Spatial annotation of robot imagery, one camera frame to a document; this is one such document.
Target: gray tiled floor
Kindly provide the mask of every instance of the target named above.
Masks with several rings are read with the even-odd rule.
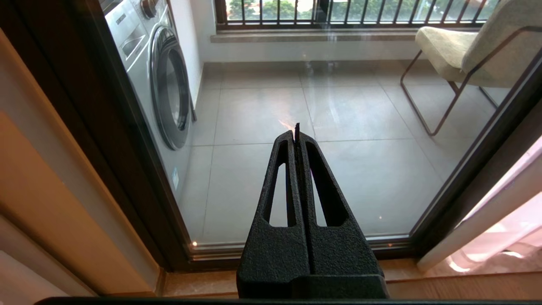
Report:
[[[428,137],[399,87],[407,64],[207,73],[181,202],[191,238],[244,242],[273,140],[297,122],[320,143],[366,235],[408,232],[494,108],[478,88],[468,87],[441,132]],[[435,126],[451,101],[449,86],[426,61],[405,82]],[[489,91],[502,100],[503,90]],[[284,185],[282,174],[270,221],[276,226],[286,226]],[[320,208],[317,214],[324,225]]]

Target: washing machine knob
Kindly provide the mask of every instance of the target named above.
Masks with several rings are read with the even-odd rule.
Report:
[[[156,16],[156,3],[158,0],[141,0],[141,8],[148,18]]]

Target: washing machine door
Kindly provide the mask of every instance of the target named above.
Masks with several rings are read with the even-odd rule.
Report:
[[[167,146],[177,150],[188,136],[191,96],[183,52],[171,28],[159,27],[154,32],[150,57],[158,129]]]

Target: label sticker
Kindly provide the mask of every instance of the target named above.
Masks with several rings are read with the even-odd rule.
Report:
[[[171,180],[173,180],[173,185],[175,186],[175,190],[177,190],[177,186],[179,185],[179,175],[177,174],[177,168],[173,168],[173,174],[171,174]]]

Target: front-load washing machine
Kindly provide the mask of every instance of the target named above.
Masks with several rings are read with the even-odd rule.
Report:
[[[102,9],[177,203],[191,149],[192,100],[166,0],[103,0]]]

